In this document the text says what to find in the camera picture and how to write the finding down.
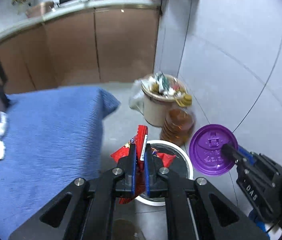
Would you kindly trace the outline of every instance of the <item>white plastic bag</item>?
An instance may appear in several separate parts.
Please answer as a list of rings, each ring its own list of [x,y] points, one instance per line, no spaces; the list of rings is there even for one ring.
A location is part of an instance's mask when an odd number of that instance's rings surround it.
[[[129,107],[143,114],[143,99],[144,93],[142,91],[142,80],[138,79],[134,81],[131,89],[132,93],[129,97]]]

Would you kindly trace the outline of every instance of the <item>blue blanket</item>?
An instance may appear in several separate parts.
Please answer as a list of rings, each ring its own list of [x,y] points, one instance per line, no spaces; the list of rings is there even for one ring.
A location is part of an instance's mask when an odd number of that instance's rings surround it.
[[[0,161],[0,238],[9,235],[77,177],[100,169],[102,119],[119,102],[97,87],[11,95]]]

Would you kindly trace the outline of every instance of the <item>purple plastic lid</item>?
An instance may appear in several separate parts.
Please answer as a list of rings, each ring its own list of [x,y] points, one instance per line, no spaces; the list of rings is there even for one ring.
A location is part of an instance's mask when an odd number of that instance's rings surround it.
[[[209,124],[197,130],[189,149],[194,168],[209,176],[227,173],[234,166],[234,161],[221,154],[221,147],[226,143],[238,149],[238,142],[233,133],[222,125]]]

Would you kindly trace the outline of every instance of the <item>cabinet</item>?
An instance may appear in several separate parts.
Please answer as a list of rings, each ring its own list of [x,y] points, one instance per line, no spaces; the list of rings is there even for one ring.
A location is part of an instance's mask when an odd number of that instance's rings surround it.
[[[0,61],[8,78],[4,89],[7,94],[35,90],[34,83],[20,50],[21,43],[22,39],[18,35],[0,45]]]
[[[36,90],[57,87],[43,26],[19,36],[20,50]]]
[[[58,86],[99,83],[93,12],[81,12],[45,25]]]
[[[156,9],[96,11],[101,82],[133,82],[153,73],[158,20]]]

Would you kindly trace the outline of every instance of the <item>red snack wrapper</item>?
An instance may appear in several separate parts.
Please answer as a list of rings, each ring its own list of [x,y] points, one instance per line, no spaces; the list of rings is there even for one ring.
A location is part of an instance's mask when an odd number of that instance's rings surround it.
[[[166,167],[166,168],[168,168],[171,165],[174,158],[176,157],[176,155],[170,155],[166,153],[157,153],[157,156],[162,160],[163,167]]]
[[[126,143],[119,150],[111,154],[113,160],[118,163],[119,159],[129,155],[130,150],[130,142]]]
[[[136,146],[136,156],[138,159],[138,167],[141,171],[144,169],[144,154],[146,142],[148,140],[148,127],[145,125],[139,125],[138,133],[135,137],[135,146]]]
[[[136,198],[138,195],[142,194],[145,191],[145,182],[144,182],[144,154],[145,154],[145,147],[148,138],[148,127],[145,125],[139,125],[137,135],[131,139],[133,143],[135,143],[136,147],[136,155],[137,155],[137,168],[136,168],[136,188],[135,188],[135,195]],[[111,157],[118,163],[119,159],[129,155],[130,150],[130,142],[126,143],[123,147],[119,150],[111,154]],[[157,157],[162,159],[163,166],[168,168],[176,155],[169,155],[166,153],[157,153],[156,150],[153,152],[156,154]],[[126,204],[132,201],[134,198],[120,198],[119,204]]]

